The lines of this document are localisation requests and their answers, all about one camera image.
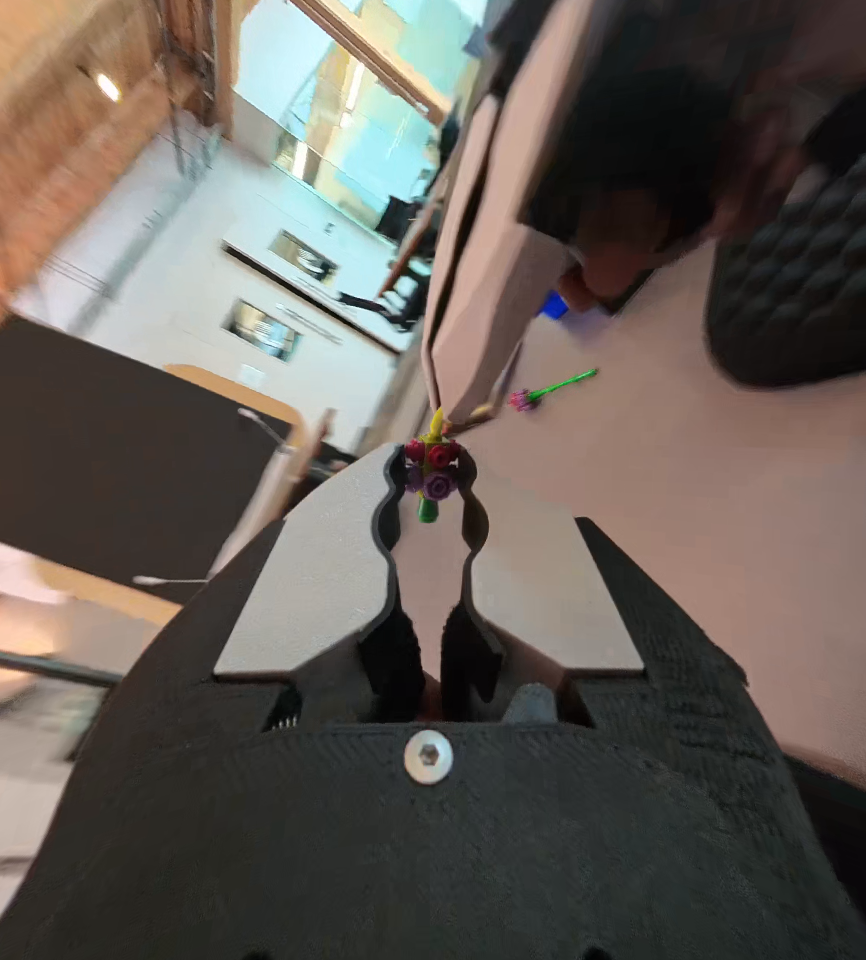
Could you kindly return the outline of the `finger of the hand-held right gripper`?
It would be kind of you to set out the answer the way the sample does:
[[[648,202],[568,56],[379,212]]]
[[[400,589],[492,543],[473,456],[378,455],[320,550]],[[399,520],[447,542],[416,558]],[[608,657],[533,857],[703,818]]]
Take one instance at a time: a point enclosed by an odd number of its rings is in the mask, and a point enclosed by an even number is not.
[[[527,218],[606,29],[606,1],[512,2],[499,19],[490,38],[499,113],[481,205],[488,220]]]
[[[571,259],[523,211],[557,107],[555,96],[485,97],[451,161],[422,353],[431,405],[453,424],[487,400]]]

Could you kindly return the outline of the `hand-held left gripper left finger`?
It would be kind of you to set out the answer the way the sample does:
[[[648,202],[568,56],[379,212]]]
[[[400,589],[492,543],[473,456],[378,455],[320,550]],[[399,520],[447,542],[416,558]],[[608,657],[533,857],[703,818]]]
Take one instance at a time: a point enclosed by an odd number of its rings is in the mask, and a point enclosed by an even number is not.
[[[423,668],[391,556],[403,446],[388,442],[282,522],[214,665],[223,690],[271,695],[266,718],[416,718]]]

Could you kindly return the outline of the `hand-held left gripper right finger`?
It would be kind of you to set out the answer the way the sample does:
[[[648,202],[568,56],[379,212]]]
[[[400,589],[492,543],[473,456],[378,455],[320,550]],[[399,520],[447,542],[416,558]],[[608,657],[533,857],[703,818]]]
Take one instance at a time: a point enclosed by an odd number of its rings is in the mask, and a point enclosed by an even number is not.
[[[444,711],[580,711],[578,685],[644,677],[644,661],[566,508],[459,461],[460,599],[440,647]]]

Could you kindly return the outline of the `purple toy flower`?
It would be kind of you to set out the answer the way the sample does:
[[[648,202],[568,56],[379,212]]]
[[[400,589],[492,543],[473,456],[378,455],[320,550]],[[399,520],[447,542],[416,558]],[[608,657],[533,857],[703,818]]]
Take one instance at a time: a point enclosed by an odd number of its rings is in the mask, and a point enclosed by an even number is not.
[[[558,383],[551,384],[549,386],[531,390],[531,389],[522,389],[517,390],[510,394],[509,396],[509,405],[512,409],[517,412],[528,412],[535,410],[541,402],[550,394],[557,392],[563,388],[577,385],[583,381],[595,378],[599,373],[599,370],[594,367],[589,370],[586,370],[582,373],[571,376],[570,378],[564,379]]]
[[[460,486],[463,448],[450,431],[449,421],[437,409],[427,431],[403,447],[407,489],[417,498],[416,515],[422,524],[437,522],[440,504]]]

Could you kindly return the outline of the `long wooden office desk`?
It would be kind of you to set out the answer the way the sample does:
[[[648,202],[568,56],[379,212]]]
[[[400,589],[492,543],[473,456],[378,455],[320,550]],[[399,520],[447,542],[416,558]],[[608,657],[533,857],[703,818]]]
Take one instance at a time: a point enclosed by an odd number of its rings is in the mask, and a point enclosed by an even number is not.
[[[440,173],[422,204],[416,210],[414,218],[409,223],[404,237],[400,241],[394,257],[390,261],[389,269],[383,278],[383,282],[376,291],[377,299],[394,287],[411,261],[419,257],[424,249],[424,245],[429,246],[432,244],[435,246],[435,240],[428,242],[426,238],[428,235],[432,236],[439,229],[441,213],[450,186],[451,176],[448,170]]]

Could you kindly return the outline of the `grey desk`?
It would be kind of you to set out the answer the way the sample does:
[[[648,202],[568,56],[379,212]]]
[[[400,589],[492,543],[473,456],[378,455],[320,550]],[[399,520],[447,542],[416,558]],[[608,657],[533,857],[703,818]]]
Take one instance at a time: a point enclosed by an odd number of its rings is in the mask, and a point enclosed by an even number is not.
[[[709,359],[716,248],[615,317],[538,318],[511,388],[599,374],[459,438],[592,519],[745,670],[787,754],[866,790],[866,374],[740,389]]]

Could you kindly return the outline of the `person's right hand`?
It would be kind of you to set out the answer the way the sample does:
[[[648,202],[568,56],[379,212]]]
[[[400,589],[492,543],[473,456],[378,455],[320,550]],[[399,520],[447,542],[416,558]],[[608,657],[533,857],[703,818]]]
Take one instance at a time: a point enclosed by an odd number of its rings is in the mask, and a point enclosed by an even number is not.
[[[670,197],[645,188],[599,192],[583,205],[573,263],[557,293],[578,313],[615,305],[644,275],[696,246],[713,211],[700,189],[677,190]]]

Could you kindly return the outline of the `black office chair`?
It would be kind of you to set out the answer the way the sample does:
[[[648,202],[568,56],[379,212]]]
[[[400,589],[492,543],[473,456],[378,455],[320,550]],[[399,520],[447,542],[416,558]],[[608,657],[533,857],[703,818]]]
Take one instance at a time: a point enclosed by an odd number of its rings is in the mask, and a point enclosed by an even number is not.
[[[423,198],[405,200],[391,196],[374,232],[399,246],[424,206]]]
[[[391,289],[376,300],[342,292],[338,295],[338,303],[378,314],[394,329],[408,332],[421,319],[425,299],[418,291],[409,296],[403,296]]]

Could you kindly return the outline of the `black wood-framed board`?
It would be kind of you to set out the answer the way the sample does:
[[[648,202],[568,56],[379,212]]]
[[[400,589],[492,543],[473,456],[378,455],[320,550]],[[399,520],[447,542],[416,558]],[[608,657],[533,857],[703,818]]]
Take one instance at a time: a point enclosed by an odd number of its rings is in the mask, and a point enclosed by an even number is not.
[[[195,366],[156,368],[0,322],[0,544],[83,598],[158,624],[200,589],[295,408]]]

